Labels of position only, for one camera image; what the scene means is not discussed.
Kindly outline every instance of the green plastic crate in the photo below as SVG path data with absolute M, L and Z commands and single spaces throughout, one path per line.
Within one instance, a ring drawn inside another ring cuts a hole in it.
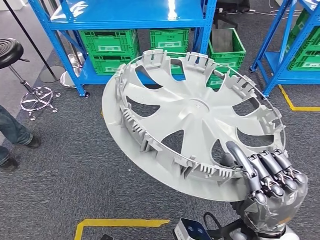
M 163 49 L 173 53 L 186 53 L 189 28 L 150 29 L 151 49 Z
M 217 79 L 209 79 L 207 83 L 207 88 L 211 89 L 220 89 L 223 85 L 223 80 L 217 80 Z
M 81 30 L 81 38 L 90 55 L 136 56 L 139 52 L 137 30 Z
M 177 65 L 171 65 L 171 66 L 171 72 L 172 74 L 183 74 L 183 68 L 180 66 L 177 66 Z
M 128 64 L 136 56 L 90 56 L 97 75 L 115 73 L 120 65 Z
M 287 48 L 285 50 L 288 53 L 297 36 L 305 26 L 305 23 L 308 20 L 310 15 L 306 9 L 304 9 L 300 17 L 297 20 L 296 25 L 290 32 Z M 306 40 L 305 40 L 300 50 L 296 54 L 296 58 L 300 57 L 300 54 L 304 54 L 304 51 L 320 51 L 320 27 L 315 27 Z
M 212 43 L 210 41 L 208 48 L 208 56 L 214 60 L 216 63 L 226 66 L 226 67 L 223 67 L 223 66 L 217 67 L 217 70 L 220 73 L 223 73 L 223 74 L 227 73 L 229 70 L 228 67 L 230 67 L 238 72 L 242 67 L 242 63 L 244 62 L 244 59 L 246 56 L 247 51 L 245 49 L 244 45 L 242 43 L 242 41 L 240 40 L 239 36 L 237 34 L 235 29 L 234 28 L 220 29 L 220 31 L 232 31 L 233 51 L 232 52 L 214 52 Z M 235 73 L 232 71 L 230 72 L 230 76 L 232 76 L 234 74 Z M 217 89 L 217 86 L 218 86 L 216 83 L 211 84 L 210 82 L 220 82 L 220 86 L 221 86 L 223 81 L 214 74 L 212 74 L 210 77 L 209 81 L 208 81 L 207 87 Z
M 288 67 L 291 71 L 320 71 L 320 51 L 306 51 L 296 56 Z

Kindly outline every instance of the robot finger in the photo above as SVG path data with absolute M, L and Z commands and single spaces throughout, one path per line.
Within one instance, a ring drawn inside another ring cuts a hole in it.
M 258 156 L 254 154 L 248 159 L 257 171 L 261 185 L 264 186 L 263 190 L 265 194 L 272 194 L 276 198 L 285 196 L 285 191 L 278 182 L 275 181 Z
M 259 153 L 257 156 L 276 182 L 280 184 L 282 188 L 285 188 L 291 192 L 295 192 L 298 189 L 297 182 L 294 181 L 291 176 L 285 172 L 285 169 L 278 164 L 269 151 L 265 150 Z
M 267 197 L 262 191 L 263 187 L 259 178 L 259 173 L 252 166 L 251 161 L 241 148 L 232 141 L 229 141 L 226 145 L 236 163 L 242 169 L 251 197 L 260 205 L 267 204 Z
M 295 182 L 300 185 L 305 185 L 308 183 L 308 177 L 306 174 L 301 173 L 292 167 L 292 164 L 286 157 L 282 151 L 276 149 L 272 153 L 285 173 L 291 176 Z

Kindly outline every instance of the black cable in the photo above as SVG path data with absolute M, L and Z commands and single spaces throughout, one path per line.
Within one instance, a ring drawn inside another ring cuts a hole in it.
M 205 226 L 207 227 L 208 230 L 210 230 L 208 228 L 208 225 L 207 223 L 207 216 L 211 217 L 214 223 L 219 228 L 219 229 L 223 229 L 223 227 L 221 226 L 221 224 L 217 219 L 217 217 L 215 217 L 214 214 L 211 213 L 211 212 L 206 212 L 205 213 L 205 215 L 203 216 L 203 221 L 205 222 Z

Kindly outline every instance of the camera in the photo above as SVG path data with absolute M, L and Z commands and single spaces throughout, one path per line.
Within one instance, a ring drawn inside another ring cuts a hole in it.
M 212 240 L 200 222 L 186 218 L 181 218 L 174 235 L 176 240 Z

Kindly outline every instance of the black stool seat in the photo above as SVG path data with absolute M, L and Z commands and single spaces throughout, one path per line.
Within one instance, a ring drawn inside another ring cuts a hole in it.
M 15 39 L 0 38 L 0 69 L 17 62 L 23 52 L 23 47 Z

